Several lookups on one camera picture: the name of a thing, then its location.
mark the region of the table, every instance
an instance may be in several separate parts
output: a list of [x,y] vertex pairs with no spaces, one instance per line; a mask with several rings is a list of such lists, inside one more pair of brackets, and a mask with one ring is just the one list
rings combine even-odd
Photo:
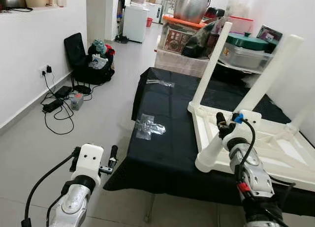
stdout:
[[[146,84],[147,79],[173,82],[174,87]],[[127,157],[117,168],[104,189],[139,189],[153,194],[169,194],[230,205],[241,205],[232,174],[200,172],[194,165],[198,153],[192,117],[187,105],[192,100],[200,78],[162,69],[149,68],[140,78],[132,119],[142,114],[153,115],[155,123],[166,128],[163,135],[152,134],[151,140],[136,137],[132,132]],[[211,80],[201,104],[233,111],[248,91],[247,88]],[[288,123],[290,119],[264,96],[254,111],[263,119]],[[286,186],[273,185],[281,197]],[[315,193],[293,189],[283,211],[315,216]]]

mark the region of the pot lid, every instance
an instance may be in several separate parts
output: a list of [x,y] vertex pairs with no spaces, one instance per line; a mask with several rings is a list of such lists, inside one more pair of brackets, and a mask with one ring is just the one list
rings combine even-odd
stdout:
[[268,42],[260,38],[249,37],[250,33],[246,32],[245,35],[230,33],[226,42],[238,47],[243,47],[255,51],[263,51],[267,48]]

